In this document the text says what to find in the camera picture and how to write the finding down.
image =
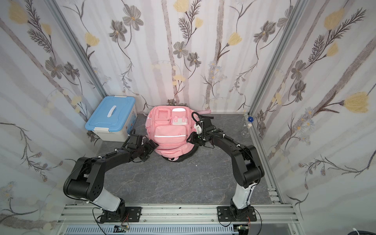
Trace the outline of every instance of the blue cap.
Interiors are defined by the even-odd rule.
[[[86,130],[94,130],[95,127],[107,127],[109,132],[120,131],[124,127],[135,101],[135,98],[130,96],[105,97],[85,124]]]

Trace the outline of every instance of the pink backpack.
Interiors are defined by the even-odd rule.
[[[155,149],[166,160],[181,162],[192,156],[198,146],[187,143],[186,140],[193,131],[195,122],[192,112],[186,106],[156,106],[146,119],[146,130],[150,139],[159,146]]]

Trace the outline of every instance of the plastic storage box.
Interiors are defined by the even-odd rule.
[[[135,101],[129,96],[105,97],[85,124],[86,130],[104,141],[126,141],[137,118]]]

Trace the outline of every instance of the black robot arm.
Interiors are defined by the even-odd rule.
[[[64,184],[64,194],[73,199],[86,200],[103,208],[101,221],[123,221],[127,211],[124,200],[103,187],[105,173],[123,163],[140,158],[149,158],[158,144],[147,140],[142,144],[143,136],[131,134],[121,148],[95,158],[79,158]]]
[[[234,220],[243,220],[249,213],[248,205],[252,191],[265,174],[256,148],[253,145],[245,146],[237,143],[223,130],[213,126],[210,120],[213,117],[193,112],[192,118],[196,122],[197,132],[192,132],[187,141],[199,146],[205,146],[206,142],[210,142],[231,157],[232,171],[238,185],[230,201],[229,210]]]

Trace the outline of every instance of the cable tie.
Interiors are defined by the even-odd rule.
[[[356,231],[358,233],[358,235],[359,235],[359,232],[358,232],[358,230],[356,228],[353,228],[353,230]]]

